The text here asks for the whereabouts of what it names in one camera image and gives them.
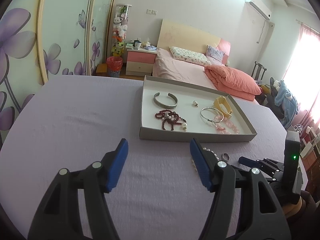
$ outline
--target white wall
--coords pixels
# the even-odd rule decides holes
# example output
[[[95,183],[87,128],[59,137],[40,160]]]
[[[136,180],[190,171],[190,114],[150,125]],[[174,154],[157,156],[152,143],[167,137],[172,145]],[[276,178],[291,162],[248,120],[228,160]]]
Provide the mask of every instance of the white wall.
[[[271,17],[275,28],[265,52],[259,59],[267,68],[263,81],[269,82],[270,77],[276,80],[283,78],[299,38],[301,25],[296,19],[320,31],[320,21],[315,14],[290,4],[289,7],[275,5]]]
[[[262,0],[270,9],[273,3]],[[259,39],[264,18],[245,0],[115,0],[132,4],[127,41],[150,38],[157,45],[162,19],[191,25],[231,43],[230,66],[250,72],[263,43]],[[146,14],[157,10],[156,16]]]

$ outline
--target orange comforter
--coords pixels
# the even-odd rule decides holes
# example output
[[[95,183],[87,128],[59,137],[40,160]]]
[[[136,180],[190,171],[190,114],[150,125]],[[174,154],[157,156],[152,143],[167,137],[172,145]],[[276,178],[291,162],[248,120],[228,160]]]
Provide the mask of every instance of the orange comforter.
[[[204,72],[218,90],[230,95],[254,101],[254,96],[261,94],[253,78],[241,70],[211,65],[205,66]]]

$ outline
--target headboard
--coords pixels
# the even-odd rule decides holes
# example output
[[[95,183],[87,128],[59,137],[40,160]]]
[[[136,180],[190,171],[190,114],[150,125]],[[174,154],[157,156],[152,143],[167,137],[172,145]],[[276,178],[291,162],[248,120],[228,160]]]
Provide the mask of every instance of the headboard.
[[[162,20],[158,48],[170,51],[169,47],[175,46],[206,54],[208,45],[225,52],[222,63],[226,64],[231,48],[229,42],[188,25]]]

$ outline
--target red trash bin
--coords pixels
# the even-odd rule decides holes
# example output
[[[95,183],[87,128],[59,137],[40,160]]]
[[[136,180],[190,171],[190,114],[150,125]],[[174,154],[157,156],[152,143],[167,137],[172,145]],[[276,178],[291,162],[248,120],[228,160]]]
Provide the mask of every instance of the red trash bin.
[[[123,65],[123,59],[121,57],[108,57],[106,60],[107,64],[107,76],[108,77],[119,77],[120,70]]]

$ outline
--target air conditioner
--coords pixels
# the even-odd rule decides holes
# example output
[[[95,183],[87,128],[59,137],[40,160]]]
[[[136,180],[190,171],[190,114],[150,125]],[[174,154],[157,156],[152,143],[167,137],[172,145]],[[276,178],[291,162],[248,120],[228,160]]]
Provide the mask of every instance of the air conditioner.
[[[261,0],[245,0],[251,4],[267,21],[271,19],[271,11]]]

